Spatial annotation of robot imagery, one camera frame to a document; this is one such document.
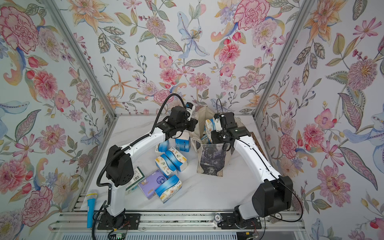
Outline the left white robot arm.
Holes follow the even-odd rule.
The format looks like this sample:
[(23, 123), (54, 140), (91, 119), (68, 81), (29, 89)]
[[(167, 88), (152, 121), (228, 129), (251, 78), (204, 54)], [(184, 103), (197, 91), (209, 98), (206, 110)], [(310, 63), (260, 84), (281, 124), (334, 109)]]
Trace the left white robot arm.
[(171, 109), (169, 116), (156, 120), (154, 128), (144, 136), (123, 147), (113, 146), (109, 150), (104, 173), (100, 173), (97, 186), (108, 187), (107, 213), (116, 218), (125, 212), (126, 185), (134, 175), (133, 163), (156, 145), (175, 137), (178, 132), (192, 132), (198, 120), (192, 117), (195, 106), (186, 103)]

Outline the beige canvas bag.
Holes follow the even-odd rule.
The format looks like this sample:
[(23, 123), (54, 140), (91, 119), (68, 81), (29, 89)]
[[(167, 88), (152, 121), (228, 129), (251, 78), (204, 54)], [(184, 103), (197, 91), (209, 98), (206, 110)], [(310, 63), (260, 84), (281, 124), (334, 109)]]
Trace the beige canvas bag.
[(230, 162), (234, 150), (224, 150), (224, 144), (210, 144), (205, 132), (205, 120), (213, 119), (214, 112), (202, 107), (194, 113), (198, 120), (195, 131), (190, 132), (193, 149), (198, 156), (197, 173), (222, 177), (225, 166)]

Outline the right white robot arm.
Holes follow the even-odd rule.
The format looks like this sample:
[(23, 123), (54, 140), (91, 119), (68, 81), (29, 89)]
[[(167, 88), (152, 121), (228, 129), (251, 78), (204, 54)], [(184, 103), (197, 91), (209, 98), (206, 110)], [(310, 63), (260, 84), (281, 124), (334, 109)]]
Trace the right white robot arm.
[(238, 126), (234, 113), (217, 113), (213, 117), (213, 123), (213, 143), (224, 144), (224, 148), (237, 151), (256, 178), (258, 188), (252, 199), (236, 208), (240, 218), (264, 218), (289, 210), (293, 198), (291, 178), (282, 177), (272, 167), (248, 129)]

